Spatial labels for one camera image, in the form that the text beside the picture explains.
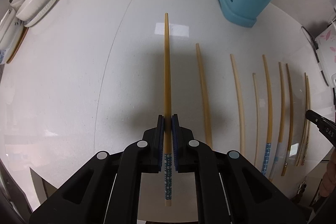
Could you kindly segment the person's right hand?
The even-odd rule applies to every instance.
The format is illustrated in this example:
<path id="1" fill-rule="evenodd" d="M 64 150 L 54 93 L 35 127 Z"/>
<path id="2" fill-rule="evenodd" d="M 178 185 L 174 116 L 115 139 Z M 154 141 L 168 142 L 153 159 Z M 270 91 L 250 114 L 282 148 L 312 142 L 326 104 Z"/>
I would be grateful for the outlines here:
<path id="1" fill-rule="evenodd" d="M 326 172 L 319 186 L 319 195 L 328 197 L 335 189 L 335 154 L 333 153 L 327 163 Z"/>

